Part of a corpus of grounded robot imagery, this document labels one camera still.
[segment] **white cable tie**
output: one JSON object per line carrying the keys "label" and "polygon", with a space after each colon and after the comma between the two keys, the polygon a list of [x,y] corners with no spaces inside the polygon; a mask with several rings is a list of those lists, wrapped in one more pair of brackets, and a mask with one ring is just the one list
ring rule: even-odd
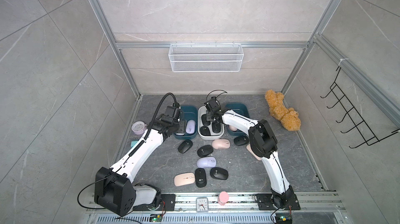
{"label": "white cable tie", "polygon": [[348,60],[348,58],[341,58],[340,61],[339,61],[339,63],[337,64],[337,66],[339,66],[340,63],[341,63],[343,60]]}

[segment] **wireless mouse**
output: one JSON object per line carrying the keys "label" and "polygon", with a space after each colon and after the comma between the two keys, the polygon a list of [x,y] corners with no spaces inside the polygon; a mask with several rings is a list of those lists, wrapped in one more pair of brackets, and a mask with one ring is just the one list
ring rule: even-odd
{"label": "wireless mouse", "polygon": [[217,166],[215,157],[203,157],[197,160],[197,167],[199,168],[213,168]]}
{"label": "wireless mouse", "polygon": [[201,116],[201,122],[203,123],[204,126],[208,126],[211,123],[210,121],[207,121],[207,115],[206,114]]}
{"label": "wireless mouse", "polygon": [[219,133],[219,132],[221,132],[221,124],[220,124],[220,123],[213,122],[213,123],[211,124],[211,126],[212,126],[212,131],[213,131],[214,133]]}
{"label": "wireless mouse", "polygon": [[202,134],[205,137],[211,136],[210,129],[207,126],[203,126],[200,128],[200,134]]}
{"label": "wireless mouse", "polygon": [[256,156],[256,154],[251,150],[250,143],[246,146],[247,150],[255,157],[257,160],[261,161],[261,158]]}
{"label": "wireless mouse", "polygon": [[209,154],[211,154],[213,151],[214,151],[214,149],[211,145],[206,145],[206,146],[199,148],[199,150],[197,151],[197,154],[200,157],[206,157]]}
{"label": "wireless mouse", "polygon": [[214,149],[228,148],[230,147],[230,142],[227,139],[217,139],[214,140],[211,145]]}
{"label": "wireless mouse", "polygon": [[193,173],[179,174],[174,178],[174,184],[177,187],[192,184],[194,183],[194,181],[195,181],[195,176]]}
{"label": "wireless mouse", "polygon": [[184,152],[188,151],[192,146],[193,142],[191,140],[185,140],[179,145],[177,150],[179,153],[183,154]]}
{"label": "wireless mouse", "polygon": [[237,131],[237,127],[233,127],[232,125],[227,126],[231,131]]}
{"label": "wireless mouse", "polygon": [[242,146],[249,143],[249,138],[248,136],[240,136],[233,139],[233,142],[236,146]]}
{"label": "wireless mouse", "polygon": [[206,171],[204,168],[198,168],[194,172],[194,177],[196,179],[196,186],[199,188],[203,188],[207,185],[207,177],[206,177]]}
{"label": "wireless mouse", "polygon": [[223,168],[214,167],[210,170],[210,176],[218,180],[226,180],[228,178],[228,172]]}
{"label": "wireless mouse", "polygon": [[189,120],[186,123],[186,133],[193,134],[196,131],[196,122],[194,120]]}

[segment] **brown teddy bear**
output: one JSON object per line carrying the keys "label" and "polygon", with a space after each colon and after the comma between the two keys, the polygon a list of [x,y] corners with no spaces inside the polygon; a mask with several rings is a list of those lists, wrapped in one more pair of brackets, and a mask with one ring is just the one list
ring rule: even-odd
{"label": "brown teddy bear", "polygon": [[294,111],[294,108],[286,108],[283,105],[283,98],[285,96],[281,93],[275,93],[269,90],[265,93],[265,99],[270,107],[270,114],[275,119],[282,123],[282,126],[288,131],[300,130],[301,121],[298,118],[299,114]]}

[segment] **wire basket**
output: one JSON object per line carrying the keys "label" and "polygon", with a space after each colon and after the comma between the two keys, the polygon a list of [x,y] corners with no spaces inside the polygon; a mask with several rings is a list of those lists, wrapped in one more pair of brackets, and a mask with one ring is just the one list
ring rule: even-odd
{"label": "wire basket", "polygon": [[171,44],[168,56],[173,72],[239,71],[243,49],[235,43]]}

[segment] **black wire rack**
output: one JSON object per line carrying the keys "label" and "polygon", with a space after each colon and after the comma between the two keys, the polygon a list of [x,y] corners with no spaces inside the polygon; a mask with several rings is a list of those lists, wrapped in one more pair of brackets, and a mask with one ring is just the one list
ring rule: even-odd
{"label": "black wire rack", "polygon": [[[336,99],[337,99],[337,102],[332,106],[332,107],[328,107],[327,106],[327,108],[333,108],[333,107],[335,107],[336,106],[336,104],[338,104],[338,103],[340,103],[340,105],[343,107],[343,109],[346,111],[346,113],[344,114],[344,116],[343,116],[343,118],[342,118],[342,120],[341,121],[336,121],[337,123],[341,123],[341,122],[343,122],[343,120],[344,120],[344,118],[346,117],[346,115],[348,115],[349,117],[350,117],[350,120],[353,122],[353,124],[354,124],[354,127],[352,127],[351,129],[349,129],[348,131],[345,131],[345,132],[343,132],[343,131],[341,131],[343,134],[345,134],[345,133],[347,133],[347,132],[349,132],[349,131],[351,131],[351,130],[353,130],[354,128],[356,128],[357,130],[358,130],[358,132],[360,133],[360,135],[362,136],[362,138],[364,139],[364,142],[363,143],[361,143],[361,144],[359,144],[359,145],[357,145],[357,146],[355,146],[355,147],[351,147],[351,146],[349,146],[350,148],[357,148],[357,147],[359,147],[359,146],[361,146],[361,145],[363,145],[364,143],[367,143],[367,145],[368,146],[371,146],[371,145],[374,145],[375,143],[377,143],[377,142],[380,142],[380,141],[382,141],[383,139],[386,139],[386,138],[388,138],[388,137],[391,137],[391,136],[393,136],[394,134],[397,134],[398,133],[398,131],[400,131],[400,129],[397,129],[397,130],[395,130],[395,131],[392,131],[391,132],[391,134],[390,135],[388,135],[387,137],[383,137],[382,139],[378,139],[378,137],[375,135],[375,133],[371,130],[371,128],[368,126],[368,124],[367,124],[367,122],[364,120],[364,118],[361,116],[361,114],[358,112],[358,110],[356,109],[356,107],[354,107],[354,105],[353,105],[353,103],[349,100],[349,98],[346,96],[346,94],[342,91],[342,89],[338,86],[338,84],[336,83],[336,79],[338,78],[338,75],[339,75],[339,72],[340,72],[340,70],[341,70],[341,68],[340,67],[338,67],[336,70],[339,70],[338,72],[337,72],[337,74],[336,74],[336,77],[335,77],[335,81],[333,82],[333,84],[329,87],[330,88],[330,91],[328,92],[328,94],[325,96],[325,97],[327,97],[331,92],[333,93],[333,95],[335,95],[335,97],[336,97]],[[340,91],[341,91],[341,93],[343,94],[343,96],[342,97],[338,97],[337,96],[337,94],[333,91],[333,89],[334,88],[338,88]],[[344,107],[344,105],[342,104],[342,102],[341,102],[341,100],[343,99],[343,98],[346,98],[347,99],[347,101],[351,104],[351,108],[349,109],[349,110],[346,110],[346,108]],[[355,121],[354,121],[354,119],[350,116],[350,111],[352,111],[352,110],[354,110],[354,111],[356,111],[357,112],[357,114],[358,114],[358,116],[361,118],[361,122],[359,122],[359,123],[355,123]],[[358,126],[360,125],[360,124],[362,124],[362,123],[365,123],[365,125],[368,127],[368,129],[371,131],[371,133],[373,134],[373,137],[371,137],[370,139],[366,139],[365,137],[364,137],[364,135],[362,134],[362,132],[360,131],[360,129],[358,128]],[[371,141],[372,139],[376,139],[376,141],[375,142],[373,142],[373,143],[368,143],[368,141]]]}

